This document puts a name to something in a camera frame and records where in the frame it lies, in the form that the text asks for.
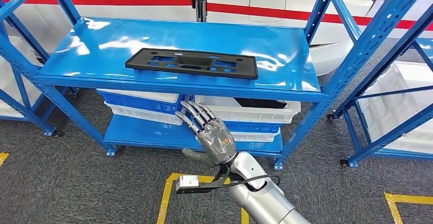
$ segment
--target shelf foot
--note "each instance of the shelf foot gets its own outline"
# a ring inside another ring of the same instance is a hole
[[[349,160],[347,160],[347,159],[341,159],[340,165],[343,167],[352,167],[352,168],[358,167],[358,164],[355,161],[349,162]]]
[[[275,170],[283,170],[283,163],[278,162],[277,159],[274,159],[274,169]]]
[[[54,130],[54,131],[45,131],[44,136],[51,136],[54,138],[59,138],[65,135],[62,131]]]
[[[73,98],[77,98],[77,96],[78,96],[78,91],[80,90],[80,88],[72,88],[72,87],[69,87],[69,90],[70,90],[70,95],[71,95]]]
[[[125,146],[114,146],[111,145],[112,147],[114,147],[114,149],[108,149],[107,151],[107,156],[108,157],[114,157],[114,156],[119,156],[123,153]]]
[[[334,112],[335,112],[335,110],[333,110],[332,113],[328,114],[328,115],[326,116],[326,118],[327,118],[328,120],[340,119],[341,116],[340,116],[340,117],[336,117],[335,114],[334,114]]]

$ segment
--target storage bin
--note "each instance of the storage bin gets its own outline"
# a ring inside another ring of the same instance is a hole
[[[278,133],[282,123],[224,121],[230,132]]]
[[[291,123],[295,114],[301,111],[300,102],[286,101],[282,109],[242,107],[231,97],[196,95],[197,103],[203,103],[223,121],[261,123]]]
[[[160,113],[160,112],[139,109],[139,108],[125,107],[120,105],[109,104],[106,102],[104,103],[111,108],[114,114],[140,118],[140,119],[145,119],[150,121],[156,121],[161,123],[169,123],[171,125],[176,125],[176,126],[180,126],[183,124],[183,121],[173,114]]]
[[[433,72],[425,63],[394,62],[365,94],[433,85]],[[431,90],[358,100],[372,141],[382,137],[433,103]],[[433,120],[391,142],[385,148],[433,153]]]
[[[42,64],[36,59],[33,54],[31,48],[28,44],[23,41],[20,37],[9,36],[9,40],[11,44],[17,48],[30,62],[37,66],[42,66]],[[36,101],[42,95],[42,92],[39,91],[29,80],[27,80],[24,76],[21,76],[22,82],[27,92],[27,96],[29,98],[30,105],[35,105]],[[11,65],[0,56],[0,89],[14,98],[16,101],[24,105],[22,101],[21,94],[18,89],[18,85],[15,80],[15,76],[12,71]],[[13,109],[4,101],[0,100],[0,115],[2,116],[11,116],[11,117],[24,117],[21,113]]]
[[[185,100],[185,95],[97,89],[97,92],[108,104],[124,107],[138,108],[160,113],[174,115],[182,110],[180,102]]]
[[[277,133],[231,132],[235,141],[273,142]]]

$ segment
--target blue steel upright post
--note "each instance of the blue steel upright post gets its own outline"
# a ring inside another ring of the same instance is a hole
[[[354,46],[337,69],[329,82],[323,87],[322,92],[328,97],[322,102],[312,106],[301,124],[296,128],[291,138],[286,142],[282,151],[282,157],[275,161],[275,168],[282,167],[285,159],[293,152],[296,146],[305,138],[317,121],[327,112],[335,102],[350,80],[359,72],[359,69],[377,50],[379,45],[389,35],[391,30],[402,19],[405,13],[411,8],[416,0],[386,0],[379,11],[371,20],[364,32],[359,36],[359,31],[353,17],[341,0],[332,0],[339,13],[349,36],[354,41]],[[305,29],[307,40],[314,36],[320,20],[325,14],[329,0],[317,0],[313,12]]]

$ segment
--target black cable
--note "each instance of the black cable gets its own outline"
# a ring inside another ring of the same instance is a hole
[[[221,186],[220,188],[223,188],[223,187],[233,187],[233,186],[245,184],[247,182],[251,182],[251,181],[254,181],[254,180],[257,180],[257,179],[267,178],[267,177],[275,177],[275,178],[277,178],[278,181],[277,181],[276,185],[277,186],[280,185],[280,181],[281,181],[280,176],[277,176],[277,175],[264,175],[264,176],[258,176],[258,177],[249,178],[249,179],[246,179],[246,180],[243,180],[243,181],[240,181],[240,182],[226,184],[226,185]]]

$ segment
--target gray carpet floor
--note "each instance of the gray carpet floor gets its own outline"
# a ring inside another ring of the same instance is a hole
[[[333,108],[395,42],[385,41]],[[421,61],[414,50],[401,59]],[[111,111],[97,93],[81,90],[71,102],[100,131],[106,129]],[[303,104],[303,112],[283,128],[285,139],[307,107]],[[65,136],[46,138],[31,123],[0,121],[0,151],[10,153],[0,167],[1,223],[156,223],[171,173],[216,173],[176,150],[127,147],[108,158],[59,110],[50,124]],[[361,131],[359,123],[355,127]],[[367,158],[358,168],[341,167],[339,160],[352,153],[345,122],[322,118],[284,170],[274,171],[272,159],[258,161],[268,173],[281,175],[286,197],[312,223],[394,223],[384,191],[433,195],[433,162]],[[433,205],[397,207],[405,224],[433,222]],[[200,195],[172,193],[165,223],[240,223],[240,209],[224,189]]]

